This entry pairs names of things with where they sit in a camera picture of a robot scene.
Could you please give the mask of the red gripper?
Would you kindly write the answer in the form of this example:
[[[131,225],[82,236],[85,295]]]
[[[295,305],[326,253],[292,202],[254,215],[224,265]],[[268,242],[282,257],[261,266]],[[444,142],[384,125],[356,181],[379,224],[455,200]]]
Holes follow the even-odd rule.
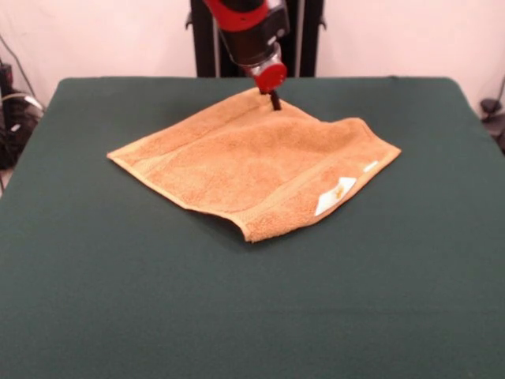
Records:
[[[273,63],[268,66],[259,66],[253,70],[253,79],[262,94],[270,96],[274,111],[282,110],[280,98],[276,89],[287,78],[287,68],[283,63]]]

